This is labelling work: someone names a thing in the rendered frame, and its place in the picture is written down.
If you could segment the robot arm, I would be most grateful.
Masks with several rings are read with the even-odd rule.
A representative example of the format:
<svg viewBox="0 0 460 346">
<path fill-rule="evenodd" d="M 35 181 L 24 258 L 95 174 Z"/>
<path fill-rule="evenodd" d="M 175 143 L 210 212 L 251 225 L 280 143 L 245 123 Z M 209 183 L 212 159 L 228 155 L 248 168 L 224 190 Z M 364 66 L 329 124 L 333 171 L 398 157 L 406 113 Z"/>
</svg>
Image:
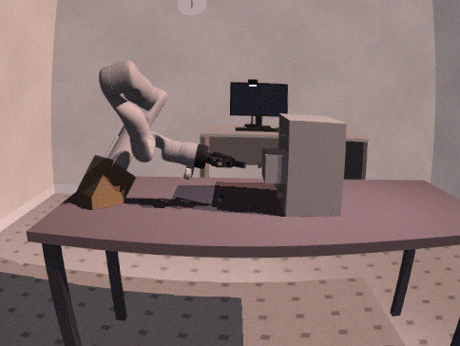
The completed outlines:
<svg viewBox="0 0 460 346">
<path fill-rule="evenodd" d="M 167 93 L 152 86 L 131 61 L 103 67 L 99 82 L 105 97 L 124 123 L 105 158 L 127 170 L 133 157 L 147 163 L 158 147 L 162 150 L 163 160 L 186 165 L 183 177 L 190 180 L 198 144 L 170 140 L 149 130 L 167 100 Z M 125 99 L 120 95 L 122 93 Z M 147 112 L 142 112 L 129 101 L 140 104 L 138 106 Z"/>
</svg>

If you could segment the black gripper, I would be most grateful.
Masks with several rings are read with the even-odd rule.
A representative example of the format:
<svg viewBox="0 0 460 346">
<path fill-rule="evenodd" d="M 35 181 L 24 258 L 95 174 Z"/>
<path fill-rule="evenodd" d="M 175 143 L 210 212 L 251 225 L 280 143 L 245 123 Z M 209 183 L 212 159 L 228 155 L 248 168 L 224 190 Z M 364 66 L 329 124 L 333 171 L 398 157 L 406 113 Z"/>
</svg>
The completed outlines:
<svg viewBox="0 0 460 346">
<path fill-rule="evenodd" d="M 208 153 L 208 145 L 198 144 L 194 167 L 204 169 L 206 163 L 215 167 L 246 167 L 246 161 L 234 160 L 233 157 L 219 152 Z"/>
</svg>

